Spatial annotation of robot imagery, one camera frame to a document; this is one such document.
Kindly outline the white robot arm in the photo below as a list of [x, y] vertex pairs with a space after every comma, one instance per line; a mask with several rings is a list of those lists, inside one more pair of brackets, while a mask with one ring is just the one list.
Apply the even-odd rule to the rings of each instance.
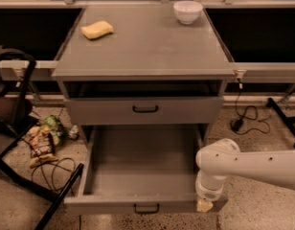
[[220, 139], [195, 156], [198, 197], [216, 203], [228, 176], [240, 176], [295, 191], [295, 149], [241, 152], [231, 139]]

